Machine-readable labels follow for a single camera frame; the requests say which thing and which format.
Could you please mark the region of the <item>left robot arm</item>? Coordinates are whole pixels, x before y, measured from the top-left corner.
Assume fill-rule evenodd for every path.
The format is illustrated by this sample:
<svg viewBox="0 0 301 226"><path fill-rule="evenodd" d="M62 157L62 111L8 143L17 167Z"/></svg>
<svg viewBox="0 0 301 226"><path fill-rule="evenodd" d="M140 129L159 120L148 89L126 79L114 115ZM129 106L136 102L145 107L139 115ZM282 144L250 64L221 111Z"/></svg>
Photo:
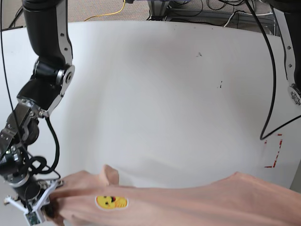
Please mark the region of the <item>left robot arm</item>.
<svg viewBox="0 0 301 226"><path fill-rule="evenodd" d="M284 49L284 66L290 99L301 105L301 2L269 0Z"/></svg>

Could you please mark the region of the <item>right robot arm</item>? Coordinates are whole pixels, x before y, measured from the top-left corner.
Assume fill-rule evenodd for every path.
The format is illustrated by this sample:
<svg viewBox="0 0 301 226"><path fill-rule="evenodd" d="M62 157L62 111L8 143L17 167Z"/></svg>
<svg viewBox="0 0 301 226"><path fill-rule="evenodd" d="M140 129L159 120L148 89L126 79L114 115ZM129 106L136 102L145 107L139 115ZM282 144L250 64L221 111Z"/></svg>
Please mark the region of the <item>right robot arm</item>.
<svg viewBox="0 0 301 226"><path fill-rule="evenodd" d="M23 212L28 225L35 226L53 216L49 196L63 185L60 177L37 179L36 175L56 172L60 146L55 141L51 166L42 156L33 156L28 146L39 136L39 120L48 126L50 115L61 102L73 79L72 45L68 35L68 2L65 0L24 0L27 32L38 59L32 76L17 95L5 128L0 133L0 174L16 192L8 196L11 204Z"/></svg>

